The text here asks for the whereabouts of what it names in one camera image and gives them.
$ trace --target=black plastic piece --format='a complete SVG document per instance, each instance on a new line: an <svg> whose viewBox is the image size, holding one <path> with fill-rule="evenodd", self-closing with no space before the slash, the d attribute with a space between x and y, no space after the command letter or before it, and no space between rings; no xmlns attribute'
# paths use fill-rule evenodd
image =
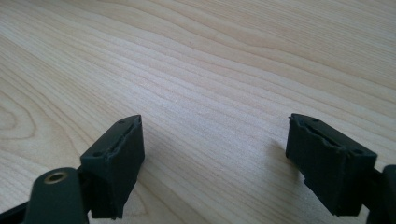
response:
<svg viewBox="0 0 396 224"><path fill-rule="evenodd" d="M75 169L52 170L35 181L24 223L88 223Z"/></svg>
<svg viewBox="0 0 396 224"><path fill-rule="evenodd" d="M92 217L122 217L145 159L140 116L119 120L82 156L80 171L92 182L86 198Z"/></svg>
<svg viewBox="0 0 396 224"><path fill-rule="evenodd" d="M374 152L318 119L292 114L286 156L332 214L359 213L361 186L373 171Z"/></svg>
<svg viewBox="0 0 396 224"><path fill-rule="evenodd" d="M0 223L87 224L92 217L122 217L145 159L140 115L121 119L81 157L81 166L40 176L30 202L0 214Z"/></svg>
<svg viewBox="0 0 396 224"><path fill-rule="evenodd" d="M357 216L364 204L367 223L396 223L396 165L375 168L376 154L319 119L292 114L286 156L305 184L337 216Z"/></svg>

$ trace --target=black plastic part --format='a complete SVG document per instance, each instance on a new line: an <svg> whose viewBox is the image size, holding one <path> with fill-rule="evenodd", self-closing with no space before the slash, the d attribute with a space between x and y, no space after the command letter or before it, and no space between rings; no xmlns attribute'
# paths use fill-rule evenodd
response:
<svg viewBox="0 0 396 224"><path fill-rule="evenodd" d="M75 169L52 170L35 181L24 223L88 223Z"/></svg>
<svg viewBox="0 0 396 224"><path fill-rule="evenodd" d="M82 182L91 181L85 182L92 192L84 193L84 204L91 208L92 217L121 218L145 159L141 117L116 122L80 159Z"/></svg>
<svg viewBox="0 0 396 224"><path fill-rule="evenodd" d="M332 214L359 214L363 186L374 170L373 151L318 119L292 114L286 156Z"/></svg>

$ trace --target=light wood surface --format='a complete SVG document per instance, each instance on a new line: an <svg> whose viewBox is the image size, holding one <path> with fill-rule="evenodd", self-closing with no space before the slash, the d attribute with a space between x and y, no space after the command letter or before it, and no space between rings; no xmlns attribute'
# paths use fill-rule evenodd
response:
<svg viewBox="0 0 396 224"><path fill-rule="evenodd" d="M141 114L124 219L364 223L333 217L285 158L292 112L396 163L396 2L1 1L0 212L113 122Z"/></svg>

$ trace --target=screw hole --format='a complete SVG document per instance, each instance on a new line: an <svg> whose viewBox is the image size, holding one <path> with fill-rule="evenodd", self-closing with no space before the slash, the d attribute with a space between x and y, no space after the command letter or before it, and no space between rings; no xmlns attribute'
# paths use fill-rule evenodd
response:
<svg viewBox="0 0 396 224"><path fill-rule="evenodd" d="M46 184L56 184L64 179L67 178L67 173L66 172L57 172L51 175L48 175L46 179L44 180L44 183Z"/></svg>

